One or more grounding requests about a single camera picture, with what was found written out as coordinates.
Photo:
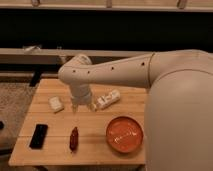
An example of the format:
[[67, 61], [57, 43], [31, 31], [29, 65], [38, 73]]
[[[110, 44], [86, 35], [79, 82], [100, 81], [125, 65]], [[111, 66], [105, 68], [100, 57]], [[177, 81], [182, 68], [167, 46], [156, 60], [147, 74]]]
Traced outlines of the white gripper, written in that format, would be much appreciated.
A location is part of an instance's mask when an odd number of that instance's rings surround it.
[[70, 85], [71, 101], [73, 113], [78, 111], [78, 105], [88, 105], [91, 111], [94, 111], [92, 102], [92, 91], [88, 84]]

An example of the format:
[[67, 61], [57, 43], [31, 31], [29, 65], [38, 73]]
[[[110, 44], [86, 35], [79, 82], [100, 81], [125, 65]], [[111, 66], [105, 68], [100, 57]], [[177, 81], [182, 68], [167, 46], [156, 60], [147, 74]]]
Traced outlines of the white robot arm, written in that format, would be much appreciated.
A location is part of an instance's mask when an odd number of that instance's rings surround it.
[[58, 77], [70, 86], [75, 104], [90, 101], [90, 84], [148, 89], [147, 171], [213, 171], [213, 54], [154, 52], [102, 64], [79, 54]]

